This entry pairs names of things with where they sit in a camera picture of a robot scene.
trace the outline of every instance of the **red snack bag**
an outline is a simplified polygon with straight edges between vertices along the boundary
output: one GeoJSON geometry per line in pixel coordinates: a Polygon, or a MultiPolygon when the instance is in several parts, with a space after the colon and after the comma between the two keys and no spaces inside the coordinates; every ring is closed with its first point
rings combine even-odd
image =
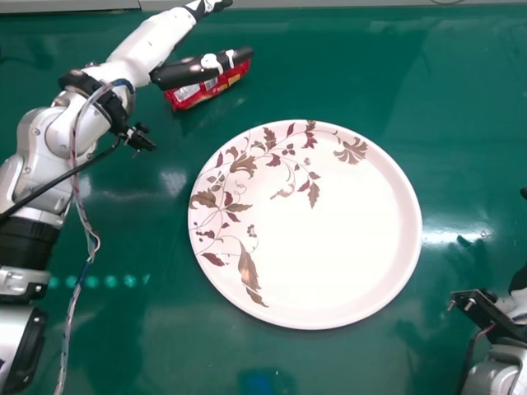
{"type": "Polygon", "coordinates": [[[197,103],[222,93],[247,74],[249,68],[250,59],[240,63],[239,66],[231,70],[227,70],[212,80],[165,91],[165,98],[172,104],[172,111],[190,109],[197,103]]]}

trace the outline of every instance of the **floral pattern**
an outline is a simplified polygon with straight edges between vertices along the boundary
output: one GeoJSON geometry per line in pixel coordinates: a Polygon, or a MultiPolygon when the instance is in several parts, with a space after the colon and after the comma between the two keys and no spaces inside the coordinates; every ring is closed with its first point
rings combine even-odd
{"type": "Polygon", "coordinates": [[[293,193],[304,193],[311,208],[315,208],[321,194],[320,187],[316,181],[321,178],[321,175],[311,169],[311,162],[308,156],[302,155],[304,157],[303,160],[298,160],[296,157],[301,154],[308,154],[309,150],[316,149],[318,144],[315,138],[316,133],[328,133],[336,138],[338,144],[342,146],[342,150],[334,151],[333,155],[343,163],[357,165],[366,158],[368,148],[366,142],[359,137],[354,137],[353,142],[346,142],[340,138],[338,131],[317,130],[316,121],[307,121],[306,124],[302,125],[292,123],[281,140],[277,138],[273,130],[264,127],[262,142],[251,141],[249,134],[248,137],[245,137],[246,147],[244,150],[239,151],[238,148],[232,146],[225,151],[225,154],[220,152],[216,160],[216,166],[201,173],[199,177],[208,175],[214,169],[223,168],[230,164],[228,170],[218,169],[217,175],[208,176],[206,180],[210,187],[196,192],[190,198],[189,208],[191,210],[197,210],[199,206],[213,209],[212,213],[201,224],[194,222],[194,227],[190,229],[190,232],[194,232],[199,236],[199,242],[203,243],[208,240],[208,246],[197,252],[196,255],[206,258],[212,265],[219,267],[233,263],[227,262],[228,260],[237,259],[241,283],[249,297],[263,307],[268,306],[259,294],[261,290],[258,283],[259,277],[251,256],[258,248],[259,243],[255,225],[247,225],[248,237],[255,239],[255,245],[250,251],[247,251],[244,243],[239,238],[227,234],[228,228],[232,223],[243,222],[243,212],[251,209],[253,205],[249,204],[250,202],[243,202],[243,195],[247,190],[246,186],[239,183],[237,179],[235,181],[236,188],[226,190],[227,180],[233,174],[245,174],[247,179],[252,179],[259,166],[261,167],[262,165],[269,167],[284,166],[287,169],[287,179],[283,182],[282,187],[279,187],[280,189],[270,196],[270,199],[287,198],[293,193]],[[301,134],[305,136],[305,143],[295,146],[291,137],[301,134]],[[226,214],[225,221],[223,220],[223,214],[226,214]],[[209,229],[212,219],[217,215],[221,216],[221,226],[219,229],[209,229]],[[240,245],[240,252],[237,254],[222,254],[221,257],[218,257],[217,254],[209,251],[215,243],[223,243],[225,238],[234,239],[240,245]]]}

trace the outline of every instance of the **black cable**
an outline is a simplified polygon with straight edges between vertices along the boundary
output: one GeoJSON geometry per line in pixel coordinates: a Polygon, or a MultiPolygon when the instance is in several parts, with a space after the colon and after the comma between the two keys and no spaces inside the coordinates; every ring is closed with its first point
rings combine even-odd
{"type": "Polygon", "coordinates": [[[455,389],[455,395],[461,395],[461,392],[463,391],[464,387],[464,382],[469,376],[470,365],[472,364],[472,355],[474,353],[474,346],[476,345],[476,342],[485,335],[487,335],[491,330],[493,330],[495,326],[495,323],[491,323],[488,328],[483,329],[480,333],[478,333],[470,340],[469,346],[467,347],[467,351],[464,355],[463,367],[461,368],[461,374],[459,375],[459,381],[458,386],[455,389]]]}
{"type": "Polygon", "coordinates": [[[472,364],[472,354],[474,353],[474,346],[476,345],[476,337],[470,339],[467,351],[464,354],[463,366],[461,368],[461,374],[459,375],[458,386],[455,389],[455,395],[460,395],[463,391],[464,382],[469,376],[470,367],[472,364]]]}
{"type": "Polygon", "coordinates": [[[38,196],[40,196],[42,193],[45,193],[49,191],[52,187],[54,187],[57,184],[62,183],[65,179],[70,178],[72,175],[79,173],[80,171],[83,171],[87,169],[90,166],[93,166],[95,163],[103,160],[110,154],[112,154],[117,147],[119,146],[119,139],[114,143],[114,145],[110,148],[108,148],[106,151],[101,152],[98,156],[93,158],[92,160],[89,160],[82,165],[79,165],[66,173],[58,176],[56,179],[53,179],[52,181],[49,181],[46,185],[43,185],[42,187],[38,188],[36,191],[30,193],[23,199],[19,200],[15,204],[13,204],[11,207],[9,207],[5,212],[0,214],[0,225],[7,220],[12,214],[20,210],[22,207],[24,207],[27,203],[32,202],[35,200],[38,196]]]}
{"type": "Polygon", "coordinates": [[[454,6],[456,4],[461,4],[464,2],[464,0],[454,0],[453,2],[440,2],[439,0],[430,0],[434,4],[437,4],[438,6],[454,6]]]}

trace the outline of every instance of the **brown leaf pattern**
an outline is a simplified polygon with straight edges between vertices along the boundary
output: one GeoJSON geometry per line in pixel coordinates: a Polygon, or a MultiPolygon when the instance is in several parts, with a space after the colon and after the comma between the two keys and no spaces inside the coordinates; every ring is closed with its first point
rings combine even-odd
{"type": "Polygon", "coordinates": [[[307,194],[310,198],[311,208],[315,206],[316,201],[319,199],[320,189],[317,184],[313,183],[310,188],[310,192],[307,194]]]}
{"type": "Polygon", "coordinates": [[[252,206],[253,206],[252,204],[232,203],[231,205],[225,207],[225,209],[230,212],[240,212],[240,211],[249,210],[252,206]]]}
{"type": "Polygon", "coordinates": [[[305,184],[303,184],[301,187],[298,188],[298,192],[304,192],[310,187],[310,181],[307,180],[305,184]]]}
{"type": "Polygon", "coordinates": [[[305,128],[306,132],[310,132],[311,130],[314,130],[316,126],[316,121],[307,121],[307,127],[305,128]]]}
{"type": "Polygon", "coordinates": [[[240,261],[238,261],[238,272],[241,274],[241,282],[247,287],[247,293],[254,302],[261,304],[263,307],[268,307],[262,301],[262,297],[258,294],[258,290],[261,288],[258,283],[258,273],[256,272],[256,266],[254,265],[253,259],[241,242],[240,248],[241,253],[240,261]]]}
{"type": "Polygon", "coordinates": [[[307,136],[307,142],[302,146],[302,148],[315,148],[315,144],[317,143],[317,141],[314,138],[314,133],[305,132],[305,135],[307,136]]]}
{"type": "MultiPolygon", "coordinates": [[[[287,167],[288,173],[287,186],[285,188],[281,188],[270,198],[272,200],[278,197],[287,198],[291,196],[295,191],[299,193],[308,191],[307,197],[309,199],[310,206],[311,208],[314,208],[315,204],[319,201],[320,197],[320,187],[318,184],[315,183],[315,181],[317,179],[320,179],[321,177],[310,168],[311,162],[308,157],[303,160],[302,164],[296,161],[295,154],[298,154],[298,156],[301,155],[301,153],[299,154],[299,152],[302,149],[315,149],[315,146],[318,144],[317,139],[315,138],[315,134],[324,131],[315,130],[316,121],[307,121],[307,123],[305,124],[305,130],[301,128],[301,125],[298,125],[298,132],[294,132],[295,126],[295,123],[291,123],[287,127],[285,137],[282,135],[281,137],[279,136],[279,138],[277,138],[276,133],[270,128],[263,128],[264,142],[253,141],[253,143],[250,145],[250,148],[248,149],[247,146],[249,146],[249,144],[251,143],[249,135],[249,137],[245,137],[245,149],[240,149],[236,148],[236,146],[232,146],[231,148],[226,150],[226,155],[231,155],[233,158],[233,162],[229,167],[229,172],[230,174],[235,174],[239,172],[247,173],[249,179],[252,179],[254,177],[255,171],[258,170],[256,161],[259,159],[266,158],[267,162],[264,162],[264,164],[269,167],[278,168],[284,165],[287,167]],[[305,144],[303,146],[301,146],[301,144],[295,144],[295,152],[293,144],[295,141],[288,139],[299,134],[305,134],[307,140],[305,141],[305,144]],[[296,189],[299,177],[305,179],[305,182],[298,189],[296,189]]],[[[343,146],[343,149],[341,151],[337,150],[333,152],[334,156],[338,160],[344,163],[348,163],[349,165],[357,165],[361,160],[364,160],[366,158],[367,144],[366,142],[362,141],[359,137],[354,137],[353,143],[350,144],[346,141],[343,141],[338,136],[338,131],[326,133],[332,135],[333,138],[337,140],[337,143],[340,146],[343,146]]],[[[223,163],[224,155],[220,152],[217,157],[217,163],[215,167],[220,167],[223,165],[223,163]]],[[[215,210],[213,212],[213,215],[215,215],[215,213],[221,212],[222,215],[226,214],[229,220],[231,221],[231,223],[222,221],[215,230],[208,229],[206,231],[201,231],[201,229],[205,226],[204,224],[198,225],[197,222],[194,222],[194,225],[196,226],[194,228],[194,230],[196,230],[196,235],[202,236],[203,238],[207,237],[211,239],[212,244],[215,244],[218,241],[223,243],[223,238],[225,236],[222,235],[222,232],[228,232],[229,230],[226,229],[230,228],[231,225],[233,225],[234,227],[243,225],[241,224],[242,221],[235,213],[243,213],[244,211],[249,210],[253,206],[252,204],[245,204],[246,202],[243,202],[243,200],[241,200],[241,195],[243,195],[247,189],[246,186],[244,186],[243,184],[239,184],[239,180],[236,180],[236,187],[238,188],[238,190],[232,189],[232,186],[226,183],[226,175],[228,177],[228,174],[222,174],[222,172],[220,171],[218,172],[217,177],[209,176],[207,178],[207,181],[212,186],[207,190],[196,192],[190,198],[190,209],[197,209],[197,205],[205,206],[207,208],[215,210]],[[237,202],[234,201],[233,194],[237,196],[237,202]]],[[[254,225],[250,225],[247,228],[247,233],[249,237],[258,237],[254,232],[254,225]]],[[[259,294],[259,277],[256,271],[256,266],[251,256],[256,247],[254,247],[251,252],[248,252],[242,241],[239,239],[238,241],[240,243],[240,260],[238,262],[238,270],[241,274],[241,282],[245,286],[245,290],[248,296],[256,304],[260,304],[263,307],[268,307],[264,303],[262,296],[259,294]]],[[[214,254],[204,251],[200,252],[201,256],[206,258],[211,264],[219,267],[228,264],[224,262],[220,257],[230,257],[230,254],[214,254]]]]}
{"type": "Polygon", "coordinates": [[[277,167],[279,166],[282,162],[280,161],[280,156],[278,156],[277,154],[271,154],[273,155],[273,159],[266,164],[266,166],[271,166],[271,167],[277,167]]]}
{"type": "Polygon", "coordinates": [[[227,216],[231,218],[231,221],[233,222],[240,222],[236,214],[233,214],[232,212],[227,212],[227,216]]]}
{"type": "Polygon", "coordinates": [[[227,154],[231,154],[234,159],[238,157],[238,150],[236,150],[235,146],[232,146],[226,151],[227,154]]]}
{"type": "Polygon", "coordinates": [[[216,167],[220,167],[221,165],[223,165],[223,154],[220,152],[220,155],[217,157],[216,167]]]}
{"type": "Polygon", "coordinates": [[[197,207],[194,206],[194,202],[197,202],[208,208],[217,207],[216,196],[214,196],[214,193],[212,193],[210,189],[208,189],[207,191],[200,191],[190,198],[189,206],[190,208],[196,210],[197,207]]]}
{"type": "Polygon", "coordinates": [[[289,184],[290,191],[286,192],[282,189],[280,189],[278,192],[276,192],[274,195],[271,196],[271,200],[276,198],[277,196],[281,196],[283,198],[287,198],[288,196],[291,196],[293,192],[295,192],[295,184],[289,184]]]}
{"type": "Polygon", "coordinates": [[[220,258],[216,256],[214,253],[203,253],[202,257],[205,257],[208,259],[210,263],[216,266],[225,266],[225,262],[223,262],[220,258]]]}
{"type": "Polygon", "coordinates": [[[269,151],[277,145],[277,137],[269,128],[263,128],[263,134],[265,135],[265,146],[267,147],[267,151],[269,151]]]}
{"type": "Polygon", "coordinates": [[[232,199],[232,195],[230,192],[225,192],[225,202],[224,204],[226,206],[229,206],[231,203],[232,203],[233,199],[232,199]]]}
{"type": "Polygon", "coordinates": [[[295,123],[293,122],[291,125],[289,125],[289,128],[287,128],[287,137],[291,136],[293,134],[293,130],[295,129],[295,123]]]}
{"type": "Polygon", "coordinates": [[[261,148],[265,152],[265,145],[261,142],[254,142],[251,148],[261,148]]]}
{"type": "Polygon", "coordinates": [[[254,159],[254,156],[247,156],[246,153],[243,153],[232,163],[231,173],[235,173],[236,171],[245,171],[249,175],[249,178],[252,179],[254,171],[256,170],[254,159]]]}
{"type": "Polygon", "coordinates": [[[343,151],[334,151],[333,154],[338,157],[338,160],[341,162],[347,162],[350,165],[356,165],[361,160],[366,158],[366,151],[368,145],[366,142],[361,142],[359,137],[355,137],[355,142],[349,144],[343,142],[344,150],[343,151]]]}

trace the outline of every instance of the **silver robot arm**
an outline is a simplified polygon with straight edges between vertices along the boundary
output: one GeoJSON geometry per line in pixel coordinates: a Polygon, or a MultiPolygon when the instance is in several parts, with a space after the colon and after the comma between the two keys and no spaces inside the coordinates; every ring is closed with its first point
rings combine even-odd
{"type": "MultiPolygon", "coordinates": [[[[16,154],[0,167],[0,394],[21,391],[35,374],[47,315],[30,302],[44,297],[50,278],[46,266],[72,202],[72,185],[65,179],[11,215],[2,214],[71,169],[70,133],[87,98],[103,84],[128,82],[107,92],[80,120],[77,164],[92,158],[99,138],[108,131],[135,150],[155,148],[141,128],[127,126],[133,92],[152,81],[151,73],[201,18],[231,3],[195,0],[152,16],[105,63],[61,77],[63,90],[51,106],[31,110],[18,124],[16,154]]],[[[205,62],[201,71],[215,66],[205,62]]]]}

